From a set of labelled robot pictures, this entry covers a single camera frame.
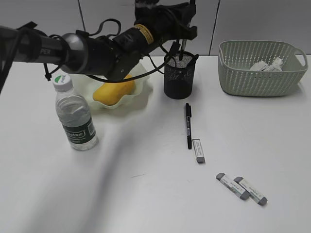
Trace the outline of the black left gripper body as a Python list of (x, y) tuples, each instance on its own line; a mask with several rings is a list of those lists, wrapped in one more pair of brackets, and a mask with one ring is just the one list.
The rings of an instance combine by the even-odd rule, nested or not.
[(191, 26), (196, 15), (196, 1), (188, 0), (176, 5), (159, 5), (157, 0), (135, 1), (135, 25), (142, 25), (153, 40), (193, 40), (197, 27)]

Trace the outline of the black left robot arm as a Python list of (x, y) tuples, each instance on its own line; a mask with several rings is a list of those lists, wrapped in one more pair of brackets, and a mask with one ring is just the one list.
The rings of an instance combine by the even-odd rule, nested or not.
[(197, 37), (191, 25), (196, 2), (161, 5), (156, 0), (135, 1), (135, 22), (126, 31), (101, 35), (103, 24), (89, 33), (77, 30), (59, 36), (47, 35), (30, 21), (18, 28), (0, 28), (0, 83), (5, 84), (13, 62), (54, 64), (68, 74), (123, 82), (125, 76), (154, 50), (172, 41), (167, 57), (173, 57), (181, 41)]

